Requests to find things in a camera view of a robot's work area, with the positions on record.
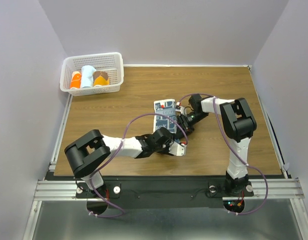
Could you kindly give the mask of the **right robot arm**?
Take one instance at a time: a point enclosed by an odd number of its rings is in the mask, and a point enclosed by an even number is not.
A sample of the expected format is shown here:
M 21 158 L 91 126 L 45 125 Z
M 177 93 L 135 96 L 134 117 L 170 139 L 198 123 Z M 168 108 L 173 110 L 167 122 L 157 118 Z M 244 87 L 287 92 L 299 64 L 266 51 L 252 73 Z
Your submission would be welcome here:
M 225 143 L 229 147 L 229 165 L 225 174 L 224 189 L 235 195 L 249 185 L 247 163 L 248 148 L 257 123 L 244 98 L 220 99 L 207 95 L 192 94 L 189 98 L 190 112 L 186 112 L 181 102 L 176 103 L 177 123 L 187 135 L 194 131 L 194 125 L 210 113 L 215 114 Z

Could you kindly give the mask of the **blue white patterned towel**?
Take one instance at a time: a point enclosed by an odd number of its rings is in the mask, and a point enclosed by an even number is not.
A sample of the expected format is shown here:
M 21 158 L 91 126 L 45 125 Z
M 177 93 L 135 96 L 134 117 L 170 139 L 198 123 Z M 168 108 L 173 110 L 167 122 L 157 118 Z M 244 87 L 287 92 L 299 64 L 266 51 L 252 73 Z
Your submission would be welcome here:
M 157 100 L 154 102 L 154 112 L 156 114 L 161 114 L 164 116 L 168 116 L 169 118 L 173 119 L 175 122 L 176 120 L 176 103 L 175 99 L 164 99 L 164 100 Z M 159 128 L 164 127 L 168 129 L 171 133 L 176 133 L 178 127 L 172 122 L 170 119 L 155 115 L 154 116 L 154 124 L 153 124 L 153 131 L 158 130 Z

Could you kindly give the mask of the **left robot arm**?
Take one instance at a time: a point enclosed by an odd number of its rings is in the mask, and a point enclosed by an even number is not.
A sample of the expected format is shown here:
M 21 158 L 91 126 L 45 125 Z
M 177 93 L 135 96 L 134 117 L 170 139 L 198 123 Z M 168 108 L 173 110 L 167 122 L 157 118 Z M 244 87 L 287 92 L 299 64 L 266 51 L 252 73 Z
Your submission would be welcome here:
M 74 177 L 85 181 L 92 196 L 100 197 L 105 191 L 104 181 L 99 172 L 93 177 L 91 174 L 106 158 L 116 156 L 141 159 L 153 153 L 168 154 L 173 140 L 174 134 L 164 127 L 152 134 L 125 139 L 102 135 L 99 130 L 93 129 L 69 144 L 64 152 Z

